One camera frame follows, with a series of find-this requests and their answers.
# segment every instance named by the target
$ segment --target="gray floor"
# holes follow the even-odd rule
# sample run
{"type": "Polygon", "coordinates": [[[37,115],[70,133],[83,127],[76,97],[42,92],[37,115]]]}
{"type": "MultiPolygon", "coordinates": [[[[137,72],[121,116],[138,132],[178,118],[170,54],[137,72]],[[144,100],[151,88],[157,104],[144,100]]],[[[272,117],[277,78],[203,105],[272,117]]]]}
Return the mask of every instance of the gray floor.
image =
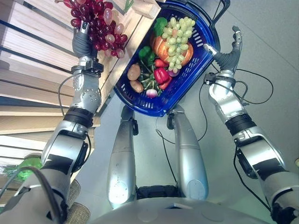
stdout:
{"type": "MultiPolygon", "coordinates": [[[[210,14],[213,14],[218,4],[216,0],[197,2],[210,14]]],[[[294,161],[299,157],[298,12],[298,0],[232,0],[229,10],[216,25],[224,52],[231,50],[231,27],[239,26],[243,32],[239,68],[258,72],[272,80],[275,88],[272,99],[262,105],[249,105],[247,110],[280,148],[287,167],[297,173],[299,170],[294,161]]],[[[268,97],[270,87],[263,79],[242,72],[237,72],[235,77],[248,83],[248,99],[260,101],[268,97]]],[[[205,129],[198,101],[201,84],[202,77],[180,101],[198,136],[205,129]]],[[[202,104],[207,113],[208,131],[200,141],[200,146],[209,180],[208,200],[273,223],[268,211],[241,185],[233,170],[234,144],[208,101],[207,93],[208,88],[205,87],[202,104]]],[[[111,210],[106,196],[107,169],[122,107],[123,103],[114,95],[101,117],[101,126],[96,129],[96,150],[77,177],[82,188],[77,202],[89,208],[92,214],[90,220],[111,210]]],[[[140,128],[140,134],[134,137],[137,185],[173,184],[162,141],[155,132],[157,122],[164,136],[174,140],[174,133],[166,128],[166,117],[156,121],[156,118],[136,114],[136,119],[140,128]]],[[[174,167],[174,146],[166,144],[166,147],[174,167]]],[[[245,182],[262,196],[257,181],[245,178],[245,182]]]]}

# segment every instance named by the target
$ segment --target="plastic basket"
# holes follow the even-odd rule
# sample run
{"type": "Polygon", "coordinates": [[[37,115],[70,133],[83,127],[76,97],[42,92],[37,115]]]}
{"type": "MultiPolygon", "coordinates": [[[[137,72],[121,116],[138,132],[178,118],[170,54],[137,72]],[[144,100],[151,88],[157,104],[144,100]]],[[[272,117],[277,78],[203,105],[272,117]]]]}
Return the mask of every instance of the plastic basket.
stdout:
{"type": "Polygon", "coordinates": [[[188,16],[196,21],[192,37],[189,39],[194,48],[194,54],[191,61],[181,69],[180,74],[172,80],[159,97],[150,99],[146,97],[145,92],[136,93],[130,86],[127,72],[130,66],[138,60],[139,50],[143,46],[149,45],[151,27],[114,87],[115,93],[127,106],[145,115],[162,117],[186,94],[213,61],[212,56],[204,50],[203,44],[209,43],[220,50],[219,38],[214,25],[229,7],[230,1],[221,0],[221,2],[223,8],[214,20],[193,2],[182,3],[181,1],[169,0],[165,3],[159,3],[161,11],[157,18],[165,17],[170,20],[171,17],[175,17],[178,20],[188,16]]]}

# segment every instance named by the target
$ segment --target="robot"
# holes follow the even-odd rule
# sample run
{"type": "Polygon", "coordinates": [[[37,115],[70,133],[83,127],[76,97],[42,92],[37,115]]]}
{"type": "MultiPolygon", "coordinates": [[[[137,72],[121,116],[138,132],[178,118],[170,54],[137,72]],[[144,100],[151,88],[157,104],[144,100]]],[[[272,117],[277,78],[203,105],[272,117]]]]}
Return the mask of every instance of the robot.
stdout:
{"type": "MultiPolygon", "coordinates": [[[[15,196],[6,204],[0,223],[63,223],[67,218],[70,178],[84,164],[84,142],[101,104],[98,90],[103,65],[88,41],[88,23],[82,23],[74,36],[73,50],[79,58],[72,67],[75,95],[64,120],[58,125],[42,154],[43,167],[33,170],[15,196]]],[[[271,140],[248,115],[240,99],[232,92],[234,74],[242,50],[242,34],[233,27],[233,50],[217,52],[209,44],[204,48],[220,65],[219,74],[207,74],[209,97],[230,131],[238,160],[249,178],[257,179],[263,189],[271,216],[278,224],[299,223],[299,176],[288,172],[271,140]]],[[[167,126],[175,132],[178,181],[176,186],[136,188],[133,135],[138,134],[134,112],[124,107],[111,154],[107,197],[113,211],[97,223],[223,223],[265,224],[243,213],[206,202],[208,184],[204,161],[193,128],[177,105],[168,114],[167,126]]]]}

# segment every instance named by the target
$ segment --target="red grapes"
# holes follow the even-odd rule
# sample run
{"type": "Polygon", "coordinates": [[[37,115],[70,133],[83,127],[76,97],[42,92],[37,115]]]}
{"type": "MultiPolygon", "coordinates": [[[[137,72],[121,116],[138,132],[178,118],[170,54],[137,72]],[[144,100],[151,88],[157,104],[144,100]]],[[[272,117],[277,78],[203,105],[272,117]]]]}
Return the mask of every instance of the red grapes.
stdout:
{"type": "Polygon", "coordinates": [[[124,43],[128,36],[122,34],[123,24],[116,24],[113,20],[113,4],[103,0],[63,0],[71,8],[71,25],[80,29],[81,22],[89,23],[89,40],[96,50],[105,51],[105,55],[123,58],[124,43]]]}

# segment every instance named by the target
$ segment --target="basket handle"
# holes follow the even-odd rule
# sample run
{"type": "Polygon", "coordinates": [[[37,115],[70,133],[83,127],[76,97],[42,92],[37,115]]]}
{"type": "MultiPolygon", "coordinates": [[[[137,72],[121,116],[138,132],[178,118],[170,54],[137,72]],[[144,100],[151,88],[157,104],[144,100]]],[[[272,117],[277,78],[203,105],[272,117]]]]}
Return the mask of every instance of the basket handle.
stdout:
{"type": "Polygon", "coordinates": [[[211,17],[206,13],[206,11],[200,7],[198,4],[194,3],[192,0],[184,1],[186,5],[190,5],[192,8],[198,10],[210,23],[211,27],[214,27],[216,22],[222,17],[222,15],[225,13],[225,11],[230,6],[230,0],[221,0],[221,3],[223,4],[222,10],[216,15],[216,17],[212,20],[211,17]]]}

